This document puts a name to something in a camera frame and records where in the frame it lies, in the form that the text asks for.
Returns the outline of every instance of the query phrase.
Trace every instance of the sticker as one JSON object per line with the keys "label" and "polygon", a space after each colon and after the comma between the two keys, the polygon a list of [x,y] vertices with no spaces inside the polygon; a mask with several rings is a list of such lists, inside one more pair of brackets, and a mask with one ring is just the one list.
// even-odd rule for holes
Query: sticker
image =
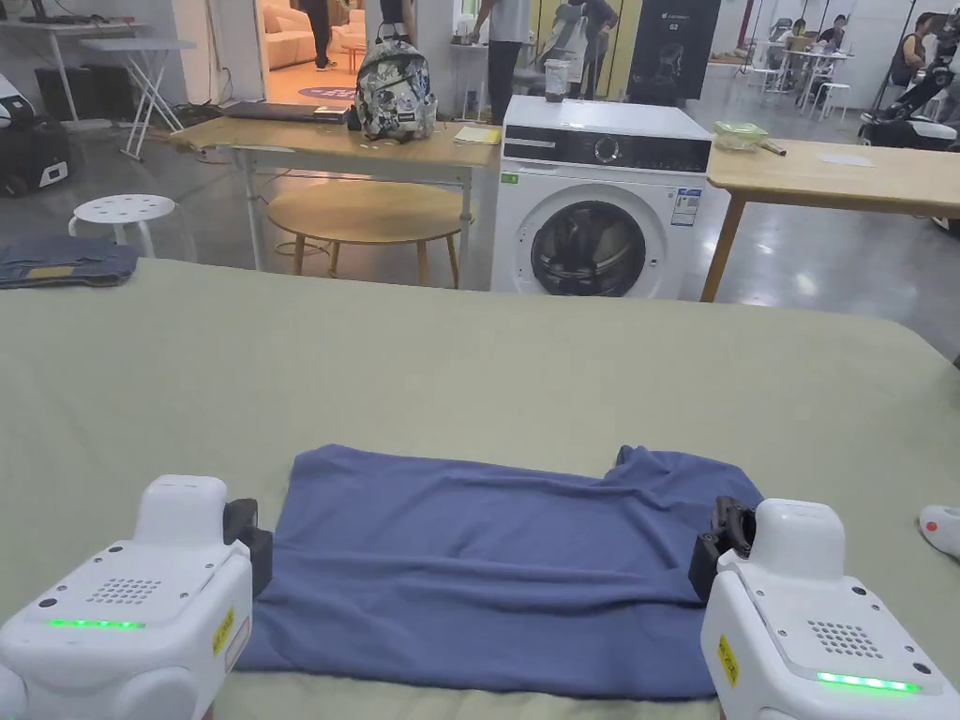
{"label": "sticker", "polygon": [[230,631],[233,630],[233,606],[230,606],[230,609],[227,611],[227,615],[224,617],[223,621],[220,623],[220,627],[217,628],[217,632],[213,634],[213,657],[216,658],[220,655],[220,651],[224,649],[224,643],[227,642],[227,638],[230,637]]}
{"label": "sticker", "polygon": [[61,265],[56,268],[33,268],[27,273],[27,278],[30,280],[48,280],[51,277],[70,277],[72,275],[72,267]]}
{"label": "sticker", "polygon": [[700,196],[703,190],[681,187],[677,190],[677,201],[673,204],[673,218],[670,225],[692,226],[697,218]]}
{"label": "sticker", "polygon": [[250,616],[247,615],[247,619],[243,621],[243,624],[240,626],[240,630],[237,631],[236,637],[230,641],[230,646],[224,653],[224,670],[227,673],[233,669],[233,665],[236,664],[237,658],[240,657],[240,653],[245,647],[247,647],[247,640],[249,639]]}
{"label": "sticker", "polygon": [[720,636],[720,645],[717,647],[717,655],[720,656],[720,662],[727,673],[727,680],[730,681],[730,687],[736,687],[736,679],[740,677],[740,668],[736,664],[736,658],[727,642],[727,636]]}

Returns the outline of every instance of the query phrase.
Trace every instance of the yellow warning label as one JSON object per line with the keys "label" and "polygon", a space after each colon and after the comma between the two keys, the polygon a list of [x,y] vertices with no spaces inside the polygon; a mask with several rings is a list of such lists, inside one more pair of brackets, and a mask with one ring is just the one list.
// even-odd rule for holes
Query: yellow warning label
{"label": "yellow warning label", "polygon": [[213,657],[216,658],[220,655],[220,651],[224,649],[224,643],[227,642],[227,638],[230,637],[230,631],[233,630],[233,606],[230,606],[229,611],[227,612],[226,617],[224,617],[223,622],[220,623],[220,627],[217,628],[217,632],[213,634]]}
{"label": "yellow warning label", "polygon": [[717,655],[720,656],[720,662],[723,663],[723,669],[727,673],[727,680],[730,681],[730,687],[736,687],[736,679],[740,677],[740,668],[737,666],[733,651],[727,643],[727,636],[720,636],[720,646],[717,648]]}

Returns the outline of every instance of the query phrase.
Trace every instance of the white folding table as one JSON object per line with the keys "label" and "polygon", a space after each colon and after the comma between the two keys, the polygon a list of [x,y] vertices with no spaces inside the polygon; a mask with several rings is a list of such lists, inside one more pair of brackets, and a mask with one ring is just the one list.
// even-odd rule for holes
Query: white folding table
{"label": "white folding table", "polygon": [[[135,160],[140,159],[140,148],[143,147],[143,139],[150,127],[150,116],[154,114],[154,108],[169,126],[170,132],[183,130],[183,124],[177,119],[177,115],[160,96],[160,83],[163,81],[163,72],[170,53],[193,50],[197,47],[194,43],[162,37],[117,37],[81,40],[81,44],[105,53],[120,53],[133,81],[140,87],[140,103],[136,107],[127,147],[121,150],[121,153]],[[136,148],[132,149],[134,140]]]}
{"label": "white folding table", "polygon": [[63,90],[66,93],[66,102],[70,106],[70,116],[74,123],[80,123],[80,117],[77,115],[77,106],[73,102],[73,91],[70,89],[70,80],[67,78],[66,66],[63,64],[63,55],[60,53],[61,36],[84,36],[116,33],[135,34],[137,28],[144,27],[142,22],[91,22],[83,25],[63,25],[59,23],[41,23],[41,22],[23,22],[22,20],[3,20],[0,21],[0,29],[10,31],[30,31],[44,33],[50,42],[50,48],[54,53],[54,61],[60,72],[60,79],[63,81]]}

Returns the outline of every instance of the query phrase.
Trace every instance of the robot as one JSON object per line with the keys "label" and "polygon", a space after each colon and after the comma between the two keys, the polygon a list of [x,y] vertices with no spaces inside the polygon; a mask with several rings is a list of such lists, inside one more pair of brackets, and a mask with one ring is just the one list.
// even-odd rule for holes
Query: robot
{"label": "robot", "polygon": [[826,505],[720,498],[690,582],[728,720],[958,720],[960,695],[863,583]]}
{"label": "robot", "polygon": [[[216,478],[157,478],[132,540],[14,615],[0,629],[0,717],[201,720],[272,575],[256,501],[226,497]],[[707,603],[701,648],[728,720],[960,720],[960,696],[843,574],[844,552],[826,505],[718,498],[689,579]]]}
{"label": "robot", "polygon": [[[916,148],[960,152],[957,133],[953,128],[940,125],[914,113],[946,89],[960,73],[960,5],[947,16],[943,28],[937,32],[937,56],[926,68],[924,78],[904,92],[893,105],[886,109],[865,112],[860,128],[860,138],[867,144],[887,148]],[[960,220],[931,218],[954,237],[960,237]]]}
{"label": "robot", "polygon": [[273,573],[255,500],[164,475],[113,542],[0,629],[0,717],[201,720]]}

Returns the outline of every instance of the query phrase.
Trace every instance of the laptop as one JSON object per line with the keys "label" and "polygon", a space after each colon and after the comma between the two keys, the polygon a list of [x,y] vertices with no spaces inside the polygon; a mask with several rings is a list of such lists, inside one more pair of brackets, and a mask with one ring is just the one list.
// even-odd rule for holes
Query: laptop
{"label": "laptop", "polygon": [[227,117],[244,120],[288,120],[299,123],[343,125],[349,108],[321,105],[283,105],[282,103],[236,103],[223,109]]}

